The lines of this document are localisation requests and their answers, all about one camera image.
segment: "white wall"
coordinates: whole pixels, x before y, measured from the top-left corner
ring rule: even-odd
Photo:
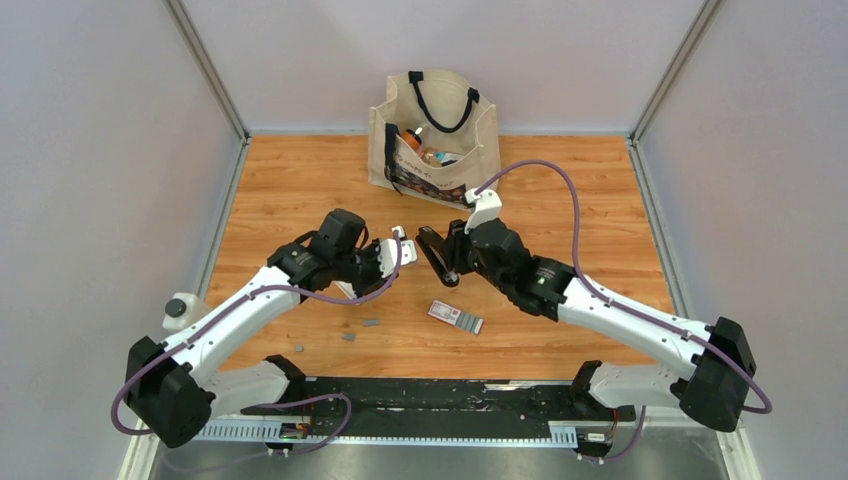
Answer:
[[[185,0],[251,130],[365,130],[385,77],[456,71],[522,131],[630,131],[702,0]]]
[[[766,479],[848,470],[847,24],[725,2],[644,141],[695,313],[745,326],[774,401],[745,417]]]
[[[238,142],[161,2],[6,0],[0,145],[0,477],[115,478],[127,350],[195,288]]]

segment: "printed graphic on bag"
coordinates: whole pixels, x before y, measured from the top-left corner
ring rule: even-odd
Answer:
[[[450,190],[440,190],[439,187],[397,164],[395,164],[394,172],[392,173],[394,174],[392,177],[395,183],[445,202],[461,204],[467,190],[465,184]]]

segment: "black strap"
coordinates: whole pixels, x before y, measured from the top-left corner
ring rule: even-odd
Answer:
[[[468,117],[471,116],[471,109],[473,108],[475,103],[480,101],[480,92],[475,88],[468,87],[468,102],[465,104],[465,111],[462,113],[462,118],[459,119],[459,123],[457,123],[452,128],[448,128],[443,126],[441,123],[437,122],[432,115],[430,115],[430,110],[427,109],[427,103],[424,102],[424,96],[421,95],[421,89],[418,87],[418,82],[424,80],[424,72],[409,72],[409,83],[412,84],[412,88],[415,89],[415,96],[418,97],[418,106],[421,107],[421,110],[424,112],[424,116],[427,117],[427,120],[436,127],[436,130],[442,133],[454,133],[463,125],[465,125]]]
[[[392,186],[398,193],[400,193],[400,190],[398,190],[397,185],[395,185],[395,180],[397,180],[397,174],[395,174],[395,170],[397,169],[395,150],[397,149],[397,138],[399,134],[400,130],[398,130],[397,125],[394,123],[386,124],[386,147],[384,149],[384,153],[386,155],[386,167],[383,170],[383,174],[386,176],[386,180],[392,183]]]

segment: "scratched black surface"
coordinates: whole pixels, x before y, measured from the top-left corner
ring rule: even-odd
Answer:
[[[507,380],[388,379],[321,377],[305,384],[309,397],[344,393],[353,413],[344,435],[442,438],[549,438],[549,420],[610,421],[604,409],[578,408],[568,385],[536,385],[498,391],[486,385]],[[315,403],[313,434],[326,435],[341,422],[340,400]],[[251,408],[245,414],[297,415],[289,410]],[[619,420],[634,421],[632,407]]]

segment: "wooden tabletop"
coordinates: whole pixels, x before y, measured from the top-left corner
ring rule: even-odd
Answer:
[[[620,293],[671,311],[651,230],[621,137],[502,137],[504,165],[544,158],[574,179],[581,204],[581,265]],[[363,217],[372,238],[394,225],[410,236],[429,225],[445,234],[468,214],[400,196],[367,182],[365,136],[258,136],[244,173],[207,295],[216,306],[241,288],[277,247],[317,229],[334,208]],[[501,219],[531,253],[571,264],[572,207],[550,169],[520,168],[498,187]],[[331,286],[325,290],[341,297]],[[427,315],[434,299],[483,317],[473,335]],[[366,319],[380,325],[364,327]],[[342,334],[356,334],[356,341]],[[295,345],[304,351],[295,352]],[[225,368],[281,354],[307,375],[569,380],[585,360],[651,359],[590,330],[526,315],[477,275],[446,288],[421,255],[380,298],[361,306],[308,300],[244,344]]]

